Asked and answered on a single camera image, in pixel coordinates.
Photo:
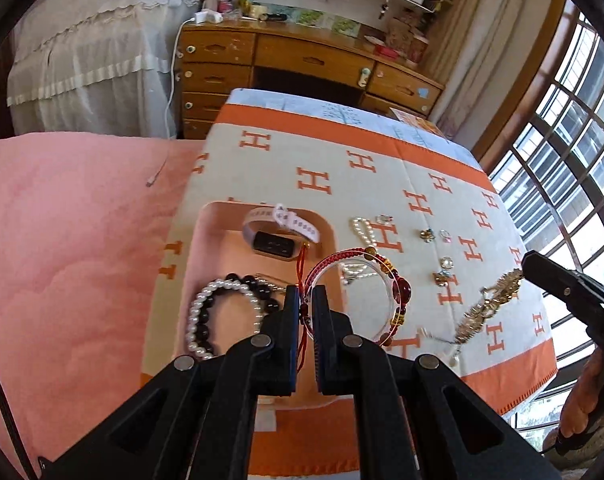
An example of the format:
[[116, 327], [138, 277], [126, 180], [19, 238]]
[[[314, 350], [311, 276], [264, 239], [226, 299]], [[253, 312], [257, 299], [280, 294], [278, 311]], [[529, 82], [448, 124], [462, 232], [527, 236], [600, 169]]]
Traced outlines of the person's right hand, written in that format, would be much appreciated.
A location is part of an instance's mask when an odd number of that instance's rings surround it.
[[604, 429], [604, 351], [597, 349], [582, 369], [560, 416], [554, 450], [564, 456], [586, 448]]

